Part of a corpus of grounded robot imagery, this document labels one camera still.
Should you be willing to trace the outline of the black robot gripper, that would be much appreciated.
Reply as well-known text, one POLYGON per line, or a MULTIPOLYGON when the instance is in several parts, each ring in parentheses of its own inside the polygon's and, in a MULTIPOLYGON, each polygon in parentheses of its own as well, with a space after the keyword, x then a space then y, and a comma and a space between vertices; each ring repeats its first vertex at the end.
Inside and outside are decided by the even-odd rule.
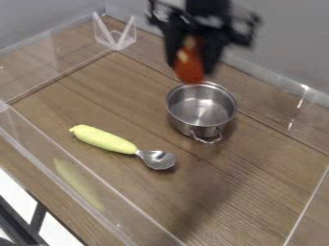
POLYGON ((228 38, 234 44, 251 45, 260 16, 234 0, 147 0, 145 17, 164 37, 165 61, 173 66, 185 31, 203 34, 204 73, 211 75, 228 38))

